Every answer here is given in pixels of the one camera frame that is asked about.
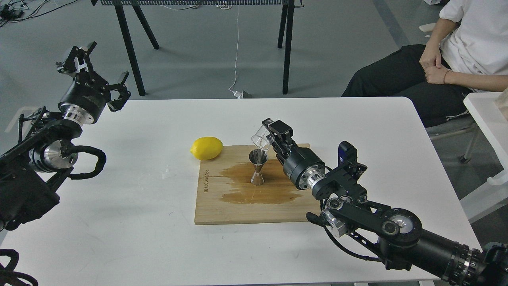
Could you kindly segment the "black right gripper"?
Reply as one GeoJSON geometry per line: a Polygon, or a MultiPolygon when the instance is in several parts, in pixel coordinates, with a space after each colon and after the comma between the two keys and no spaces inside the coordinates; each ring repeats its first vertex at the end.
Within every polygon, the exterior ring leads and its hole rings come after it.
{"type": "Polygon", "coordinates": [[[284,174],[299,190],[312,188],[325,177],[324,162],[310,149],[293,143],[293,130],[281,120],[262,121],[268,130],[267,139],[283,165],[284,174]]]}

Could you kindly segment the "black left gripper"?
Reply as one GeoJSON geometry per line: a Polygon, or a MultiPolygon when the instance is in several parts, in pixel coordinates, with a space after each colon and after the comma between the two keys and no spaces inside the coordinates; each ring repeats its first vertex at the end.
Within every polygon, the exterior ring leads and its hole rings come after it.
{"type": "Polygon", "coordinates": [[[69,49],[69,56],[63,62],[56,62],[57,71],[73,78],[73,82],[62,97],[58,107],[63,119],[73,121],[78,125],[95,124],[103,112],[106,104],[111,112],[123,109],[131,96],[125,82],[129,72],[120,75],[120,83],[109,85],[105,80],[96,79],[89,55],[96,47],[95,41],[86,47],[73,46],[69,49]],[[111,100],[110,92],[118,92],[117,99],[111,100]]]}

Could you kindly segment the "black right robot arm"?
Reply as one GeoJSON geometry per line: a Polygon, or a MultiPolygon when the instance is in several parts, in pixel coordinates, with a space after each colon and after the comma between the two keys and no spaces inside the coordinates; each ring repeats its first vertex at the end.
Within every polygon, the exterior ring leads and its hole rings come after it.
{"type": "Polygon", "coordinates": [[[358,183],[367,167],[357,162],[357,149],[349,142],[338,145],[338,165],[330,169],[293,141],[284,122],[266,119],[262,125],[285,175],[320,202],[320,214],[309,212],[307,220],[323,227],[344,252],[381,262],[388,270],[416,266],[452,286],[506,286],[506,244],[489,243],[479,251],[429,232],[414,213],[367,199],[358,183]]]}

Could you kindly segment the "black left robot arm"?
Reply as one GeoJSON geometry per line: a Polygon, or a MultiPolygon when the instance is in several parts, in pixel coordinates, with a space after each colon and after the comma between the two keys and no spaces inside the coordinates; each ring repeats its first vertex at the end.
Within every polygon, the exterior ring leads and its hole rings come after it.
{"type": "Polygon", "coordinates": [[[98,121],[104,108],[118,112],[131,93],[122,73],[120,82],[109,84],[90,62],[96,47],[73,46],[69,56],[58,62],[59,73],[72,82],[58,103],[58,112],[39,108],[18,119],[18,144],[1,156],[1,230],[12,231],[21,224],[40,219],[60,202],[57,189],[67,179],[84,180],[97,176],[106,163],[105,153],[89,145],[74,145],[82,126],[98,121]]]}

